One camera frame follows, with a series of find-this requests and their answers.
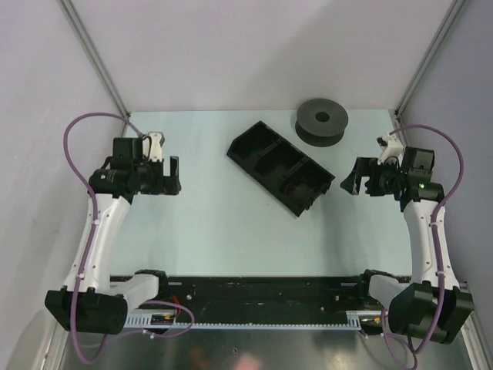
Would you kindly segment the black cable spool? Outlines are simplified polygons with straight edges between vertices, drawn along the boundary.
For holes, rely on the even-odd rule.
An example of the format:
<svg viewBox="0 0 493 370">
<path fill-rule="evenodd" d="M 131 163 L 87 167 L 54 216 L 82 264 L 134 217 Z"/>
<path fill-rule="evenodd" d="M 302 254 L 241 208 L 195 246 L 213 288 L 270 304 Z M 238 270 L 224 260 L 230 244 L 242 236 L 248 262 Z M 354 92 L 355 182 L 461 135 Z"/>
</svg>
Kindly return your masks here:
<svg viewBox="0 0 493 370">
<path fill-rule="evenodd" d="M 340 142 L 349 123 L 346 109 L 330 99 L 309 99 L 296 113 L 295 131 L 305 143 L 329 147 Z"/>
</svg>

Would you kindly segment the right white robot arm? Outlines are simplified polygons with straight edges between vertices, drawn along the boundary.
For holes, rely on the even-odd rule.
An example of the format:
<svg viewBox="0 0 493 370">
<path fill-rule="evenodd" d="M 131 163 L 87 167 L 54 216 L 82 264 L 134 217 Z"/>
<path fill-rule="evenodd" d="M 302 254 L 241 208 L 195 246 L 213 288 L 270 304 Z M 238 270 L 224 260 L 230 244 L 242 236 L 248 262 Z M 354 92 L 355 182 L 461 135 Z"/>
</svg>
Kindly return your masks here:
<svg viewBox="0 0 493 370">
<path fill-rule="evenodd" d="M 372 197 L 392 195 L 400 204 L 411 243 L 411 280 L 366 270 L 355 290 L 364 309 L 381 304 L 392 333 L 449 344 L 474 308 L 460 289 L 448 257 L 444 232 L 444 189 L 431 180 L 434 151 L 406 147 L 401 159 L 358 157 L 341 188 L 357 195 L 362 186 Z"/>
</svg>

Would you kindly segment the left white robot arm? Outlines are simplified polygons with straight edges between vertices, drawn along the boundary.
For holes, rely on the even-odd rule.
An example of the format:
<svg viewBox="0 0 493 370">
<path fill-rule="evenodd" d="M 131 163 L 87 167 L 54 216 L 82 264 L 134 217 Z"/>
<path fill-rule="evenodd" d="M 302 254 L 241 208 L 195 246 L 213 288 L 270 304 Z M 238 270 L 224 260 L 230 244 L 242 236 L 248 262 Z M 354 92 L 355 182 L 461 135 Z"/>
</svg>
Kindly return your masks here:
<svg viewBox="0 0 493 370">
<path fill-rule="evenodd" d="M 145 302 L 154 308 L 170 299 L 163 271 L 139 270 L 128 281 L 110 284 L 110 256 L 135 195 L 177 195 L 179 159 L 169 159 L 163 173 L 161 132 L 140 138 L 116 138 L 112 155 L 89 178 L 95 197 L 89 199 L 86 225 L 69 275 L 60 290 L 50 290 L 45 307 L 66 330 L 117 335 L 130 311 Z"/>
</svg>

